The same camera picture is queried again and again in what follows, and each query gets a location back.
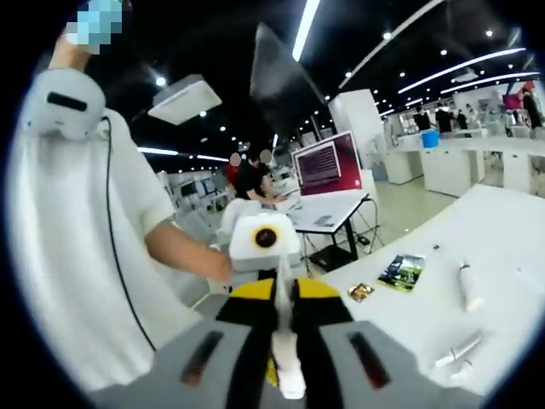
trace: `white cabinet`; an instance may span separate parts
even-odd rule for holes
[[[503,187],[531,191],[531,157],[525,153],[503,153]]]
[[[422,176],[422,163],[418,152],[386,153],[384,166],[388,181],[397,185]]]
[[[471,187],[468,153],[461,150],[430,149],[420,152],[427,190],[462,196]]]

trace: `white camera housing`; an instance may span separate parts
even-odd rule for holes
[[[229,246],[234,271],[278,268],[282,252],[287,253],[290,266],[301,262],[301,242],[285,214],[262,212],[238,219]]]
[[[95,132],[105,108],[104,92],[91,77],[72,68],[55,68],[34,79],[21,126],[38,135],[83,141]]]

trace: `wire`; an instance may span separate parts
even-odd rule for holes
[[[375,227],[372,228],[370,224],[365,220],[364,215],[361,214],[361,212],[358,210],[359,216],[362,218],[362,220],[365,222],[367,227],[371,230],[375,230],[375,234],[373,235],[373,239],[371,240],[370,248],[369,248],[369,254],[373,252],[373,247],[375,245],[375,240],[378,238],[378,241],[381,243],[382,247],[384,247],[384,242],[378,235],[378,206],[376,205],[376,201],[374,199],[369,198],[369,201],[373,203],[375,206]]]
[[[155,348],[155,345],[153,345],[150,337],[147,335],[146,330],[144,330],[144,327],[142,326],[138,318],[138,315],[136,314],[135,306],[130,300],[129,291],[127,290],[127,285],[125,284],[125,279],[123,277],[123,273],[121,272],[121,266],[119,264],[118,252],[116,250],[116,242],[113,237],[112,210],[110,209],[110,168],[112,165],[112,122],[110,121],[108,117],[103,117],[100,121],[106,121],[108,123],[108,160],[107,160],[107,166],[106,166],[106,209],[108,214],[108,228],[110,230],[110,240],[112,242],[113,258],[115,260],[116,267],[118,269],[119,278],[121,279],[121,286],[123,287],[123,291],[125,293],[125,296],[127,297],[127,302],[129,303],[130,312],[135,317],[136,324],[140,328],[140,331],[142,332],[142,335],[146,339],[147,343],[149,343],[150,348],[152,349],[153,352],[156,352],[157,349]]]

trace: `white t-shirt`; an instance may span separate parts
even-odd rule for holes
[[[169,196],[123,117],[106,114],[118,258],[136,313],[159,349],[200,315],[181,304],[144,243],[173,214]],[[131,382],[152,363],[113,258],[105,129],[103,122],[87,141],[19,133],[9,166],[9,228],[21,292],[45,342],[85,391]]]

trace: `white table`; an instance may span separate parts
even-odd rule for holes
[[[545,157],[545,141],[507,137],[461,138],[441,140],[433,149],[405,143],[387,153],[403,156],[415,152],[420,153],[427,190],[462,196],[485,176],[484,152],[500,152],[503,153],[504,187],[529,193],[531,157]]]
[[[336,253],[339,253],[339,262],[358,259],[358,249],[354,238],[353,226],[350,217],[363,203],[370,193],[364,190],[349,190],[301,196],[298,192],[290,195],[286,202],[277,204],[277,210],[285,212],[293,222],[296,232],[305,234],[329,235],[333,241]],[[336,234],[343,227],[347,231],[347,241],[350,255],[336,243]]]
[[[432,370],[433,362],[475,330],[485,343],[471,355],[473,377],[462,387],[490,393],[507,376],[534,337],[545,309],[545,200],[477,185],[452,206],[402,239],[325,275],[355,320],[368,320],[411,351],[422,374],[444,386],[458,366]],[[426,257],[411,293],[377,283],[398,254]],[[485,305],[462,311],[456,274],[462,262],[479,276]],[[362,303],[347,296],[364,282],[375,292]]]

